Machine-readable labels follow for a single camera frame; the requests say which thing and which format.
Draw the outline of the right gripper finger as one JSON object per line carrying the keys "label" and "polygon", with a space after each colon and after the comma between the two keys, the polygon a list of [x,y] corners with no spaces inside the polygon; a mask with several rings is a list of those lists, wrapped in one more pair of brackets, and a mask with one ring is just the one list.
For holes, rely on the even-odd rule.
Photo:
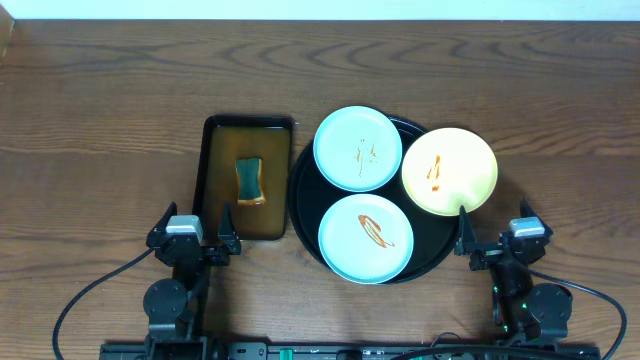
{"label": "right gripper finger", "polygon": [[458,216],[457,245],[471,245],[476,243],[476,235],[466,208],[461,205]]}
{"label": "right gripper finger", "polygon": [[522,199],[519,204],[521,218],[536,218],[544,228],[545,233],[550,232],[550,227],[542,220],[542,218],[533,210],[526,199]]}

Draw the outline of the yellow plate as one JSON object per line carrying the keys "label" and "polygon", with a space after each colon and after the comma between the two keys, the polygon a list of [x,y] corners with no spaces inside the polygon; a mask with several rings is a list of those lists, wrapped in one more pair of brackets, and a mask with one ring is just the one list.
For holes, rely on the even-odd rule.
{"label": "yellow plate", "polygon": [[401,166],[403,188],[422,210],[456,216],[472,212],[493,193],[498,164],[479,135],[461,128],[440,128],[415,140]]}

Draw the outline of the light blue plate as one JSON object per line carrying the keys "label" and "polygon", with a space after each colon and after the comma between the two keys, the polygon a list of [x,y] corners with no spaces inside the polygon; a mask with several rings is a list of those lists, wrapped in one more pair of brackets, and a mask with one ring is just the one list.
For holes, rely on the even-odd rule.
{"label": "light blue plate", "polygon": [[355,194],[337,201],[323,215],[318,245],[326,264],[343,279],[382,284],[408,265],[414,234],[396,204],[378,195]]}
{"label": "light blue plate", "polygon": [[402,140],[380,111],[348,106],[321,122],[312,153],[320,173],[331,184],[349,192],[368,192],[395,176],[402,159]]}

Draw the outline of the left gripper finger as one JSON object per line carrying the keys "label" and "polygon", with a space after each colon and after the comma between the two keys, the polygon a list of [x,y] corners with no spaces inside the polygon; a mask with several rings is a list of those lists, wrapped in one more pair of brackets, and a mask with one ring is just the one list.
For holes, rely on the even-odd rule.
{"label": "left gripper finger", "polygon": [[218,228],[218,238],[223,243],[235,243],[239,240],[232,222],[231,207],[229,202],[226,202],[223,206],[223,212]]}
{"label": "left gripper finger", "polygon": [[158,220],[156,225],[152,228],[152,233],[165,233],[166,227],[170,221],[170,219],[177,214],[177,205],[175,202],[171,202],[167,207],[164,214]]}

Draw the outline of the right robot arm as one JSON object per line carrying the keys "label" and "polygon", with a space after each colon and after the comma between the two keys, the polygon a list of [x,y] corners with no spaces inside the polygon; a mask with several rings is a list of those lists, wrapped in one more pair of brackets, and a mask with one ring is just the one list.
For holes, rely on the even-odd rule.
{"label": "right robot arm", "polygon": [[549,346],[568,335],[573,296],[564,286],[534,284],[529,266],[545,254],[553,231],[526,201],[520,216],[493,243],[480,243],[465,208],[459,209],[454,253],[469,258],[472,271],[487,270],[493,281],[493,318],[505,346]]}

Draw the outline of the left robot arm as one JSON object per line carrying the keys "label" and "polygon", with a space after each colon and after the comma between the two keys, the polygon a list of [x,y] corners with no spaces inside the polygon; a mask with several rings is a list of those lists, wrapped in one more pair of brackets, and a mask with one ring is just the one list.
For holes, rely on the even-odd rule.
{"label": "left robot arm", "polygon": [[230,257],[241,253],[228,204],[218,238],[218,244],[204,245],[199,217],[179,215],[174,203],[149,231],[147,247],[172,269],[170,278],[155,282],[144,295],[149,359],[218,359],[225,353],[224,346],[204,334],[203,324],[211,269],[229,265]]}

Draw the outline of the green and yellow sponge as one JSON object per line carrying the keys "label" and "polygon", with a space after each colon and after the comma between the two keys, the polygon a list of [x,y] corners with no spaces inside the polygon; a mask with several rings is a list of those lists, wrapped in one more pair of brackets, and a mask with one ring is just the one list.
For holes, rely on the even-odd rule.
{"label": "green and yellow sponge", "polygon": [[240,206],[264,204],[266,197],[262,188],[262,159],[239,159],[235,162],[235,169],[238,183],[237,204]]}

